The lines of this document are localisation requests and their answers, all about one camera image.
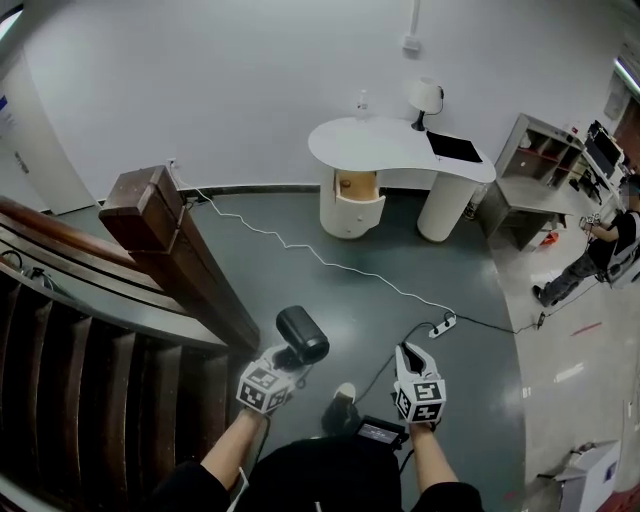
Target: black sleeve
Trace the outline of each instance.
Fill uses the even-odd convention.
[[[469,484],[445,483],[422,493],[413,512],[482,512],[480,493]]]
[[[230,504],[216,477],[197,462],[185,462],[153,491],[140,512],[224,512]]]
[[[630,213],[625,213],[616,218],[612,227],[614,227],[614,225],[618,228],[618,244],[615,254],[619,254],[636,239],[636,220]]]

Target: power strip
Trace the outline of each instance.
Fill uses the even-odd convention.
[[[444,322],[442,322],[435,329],[431,329],[429,331],[429,338],[438,338],[439,336],[442,336],[445,332],[447,332],[449,329],[455,327],[455,325],[456,325],[456,317],[452,316],[447,320],[445,320]]]

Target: ceiling light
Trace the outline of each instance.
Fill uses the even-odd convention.
[[[640,95],[640,85],[638,85],[638,82],[636,82],[635,79],[631,76],[631,73],[629,73],[627,69],[622,65],[620,59],[616,60],[616,71],[622,76],[625,82],[627,82],[627,85],[633,90],[633,92]]]
[[[2,20],[0,21],[0,39],[2,39],[4,35],[9,31],[11,26],[20,17],[23,10],[24,5],[18,5],[17,7],[14,7],[10,11],[6,12],[4,16],[0,18]]]

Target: sneaker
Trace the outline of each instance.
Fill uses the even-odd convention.
[[[356,401],[356,388],[350,382],[342,384],[333,394],[333,400],[322,415],[322,430],[327,436],[351,435],[360,425]]]
[[[536,298],[536,300],[540,302],[540,295],[542,294],[542,288],[540,288],[538,285],[535,285],[533,288],[531,288],[531,291],[533,292],[533,296]]]

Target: desk lamp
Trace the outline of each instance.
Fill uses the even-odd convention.
[[[411,128],[418,132],[424,131],[422,121],[424,115],[434,115],[442,112],[444,107],[444,89],[433,83],[433,80],[426,76],[420,77],[411,90],[409,103],[416,107],[420,114]]]

